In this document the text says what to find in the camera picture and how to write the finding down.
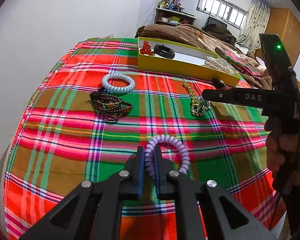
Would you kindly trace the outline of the person's right hand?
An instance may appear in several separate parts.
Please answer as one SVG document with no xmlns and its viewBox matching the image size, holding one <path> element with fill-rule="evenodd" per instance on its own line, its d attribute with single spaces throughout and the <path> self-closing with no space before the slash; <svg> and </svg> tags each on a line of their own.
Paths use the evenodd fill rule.
<svg viewBox="0 0 300 240">
<path fill-rule="evenodd" d="M 297 157 L 299 166 L 292 173 L 292 183 L 300 186 L 300 135 L 280 135 L 281 122 L 273 118 L 266 121 L 264 130 L 269 133 L 266 138 L 267 168 L 272 172 L 278 172 L 289 154 Z"/>
</svg>

